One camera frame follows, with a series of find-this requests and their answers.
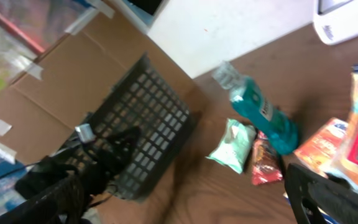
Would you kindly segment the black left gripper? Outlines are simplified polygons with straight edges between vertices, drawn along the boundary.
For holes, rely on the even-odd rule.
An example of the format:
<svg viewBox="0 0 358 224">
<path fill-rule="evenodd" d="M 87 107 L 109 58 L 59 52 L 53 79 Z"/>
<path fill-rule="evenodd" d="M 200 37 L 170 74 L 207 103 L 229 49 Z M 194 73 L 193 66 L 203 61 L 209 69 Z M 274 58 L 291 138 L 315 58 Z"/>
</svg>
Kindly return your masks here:
<svg viewBox="0 0 358 224">
<path fill-rule="evenodd" d="M 39 189 L 69 177 L 79 181 L 85 199 L 102 194 L 111 185 L 116 188 L 116 179 L 131 162 L 140 134 L 138 126 L 88 141 L 75 133 L 56 153 L 42 159 Z"/>
</svg>

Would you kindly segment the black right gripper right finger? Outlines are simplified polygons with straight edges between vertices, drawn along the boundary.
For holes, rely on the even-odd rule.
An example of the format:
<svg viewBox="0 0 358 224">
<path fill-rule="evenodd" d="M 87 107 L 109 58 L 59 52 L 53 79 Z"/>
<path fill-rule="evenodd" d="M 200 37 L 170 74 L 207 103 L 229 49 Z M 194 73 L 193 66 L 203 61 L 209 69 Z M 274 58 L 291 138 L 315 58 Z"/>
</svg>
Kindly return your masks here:
<svg viewBox="0 0 358 224">
<path fill-rule="evenodd" d="M 358 194 L 299 165 L 289 164 L 285 190 L 298 223 L 358 223 Z"/>
</svg>

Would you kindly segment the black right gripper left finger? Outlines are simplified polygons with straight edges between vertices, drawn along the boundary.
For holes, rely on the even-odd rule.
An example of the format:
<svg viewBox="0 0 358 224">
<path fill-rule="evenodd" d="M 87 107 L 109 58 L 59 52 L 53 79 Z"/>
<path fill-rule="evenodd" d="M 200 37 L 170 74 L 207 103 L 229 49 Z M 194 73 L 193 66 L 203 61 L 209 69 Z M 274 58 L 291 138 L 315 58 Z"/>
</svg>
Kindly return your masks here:
<svg viewBox="0 0 358 224">
<path fill-rule="evenodd" d="M 0 224 L 79 224 L 83 210 L 83 187 L 70 176 L 1 215 Z"/>
</svg>

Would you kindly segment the orange tissue pack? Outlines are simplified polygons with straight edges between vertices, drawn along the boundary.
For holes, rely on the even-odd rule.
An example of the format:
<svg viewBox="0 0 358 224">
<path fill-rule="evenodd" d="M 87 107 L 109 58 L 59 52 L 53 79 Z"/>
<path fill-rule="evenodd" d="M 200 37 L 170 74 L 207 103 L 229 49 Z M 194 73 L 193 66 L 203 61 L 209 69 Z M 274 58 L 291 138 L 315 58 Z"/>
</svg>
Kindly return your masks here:
<svg viewBox="0 0 358 224">
<path fill-rule="evenodd" d="M 325 176 L 324 165 L 331 162 L 346 136 L 348 123 L 331 118 L 294 151 L 300 162 L 313 172 Z"/>
</svg>

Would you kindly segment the red Top chocolate bar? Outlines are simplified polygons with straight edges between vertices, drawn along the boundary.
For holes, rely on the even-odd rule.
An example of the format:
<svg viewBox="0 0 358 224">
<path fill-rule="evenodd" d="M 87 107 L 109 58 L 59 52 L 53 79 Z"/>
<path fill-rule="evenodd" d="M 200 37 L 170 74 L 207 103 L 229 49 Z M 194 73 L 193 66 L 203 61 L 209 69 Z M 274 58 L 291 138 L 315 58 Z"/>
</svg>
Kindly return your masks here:
<svg viewBox="0 0 358 224">
<path fill-rule="evenodd" d="M 253 185 L 268 184 L 283 180 L 280 159 L 267 136 L 259 131 L 252 148 Z"/>
</svg>

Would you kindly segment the teal wet wipes pack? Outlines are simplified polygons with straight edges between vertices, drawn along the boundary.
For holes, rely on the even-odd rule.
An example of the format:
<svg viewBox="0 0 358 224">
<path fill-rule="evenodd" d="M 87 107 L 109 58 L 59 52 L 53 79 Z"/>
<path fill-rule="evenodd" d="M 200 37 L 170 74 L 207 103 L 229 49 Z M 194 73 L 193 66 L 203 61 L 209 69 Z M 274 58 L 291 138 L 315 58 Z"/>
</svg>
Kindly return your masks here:
<svg viewBox="0 0 358 224">
<path fill-rule="evenodd" d="M 217 148 L 206 158 L 241 174 L 255 137 L 256 129 L 253 125 L 244 125 L 235 119 L 227 119 L 225 132 Z"/>
</svg>

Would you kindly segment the blue mouthwash bottle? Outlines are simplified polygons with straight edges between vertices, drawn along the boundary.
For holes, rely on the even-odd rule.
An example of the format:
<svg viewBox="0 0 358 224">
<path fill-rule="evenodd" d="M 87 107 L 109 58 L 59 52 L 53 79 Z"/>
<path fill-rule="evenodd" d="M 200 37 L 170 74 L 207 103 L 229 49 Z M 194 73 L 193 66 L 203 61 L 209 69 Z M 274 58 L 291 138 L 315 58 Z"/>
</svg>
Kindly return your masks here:
<svg viewBox="0 0 358 224">
<path fill-rule="evenodd" d="M 221 63 L 212 77 L 228 91 L 234 110 L 262 131 L 279 154 L 291 154 L 298 147 L 296 124 L 269 102 L 252 77 L 229 62 Z"/>
</svg>

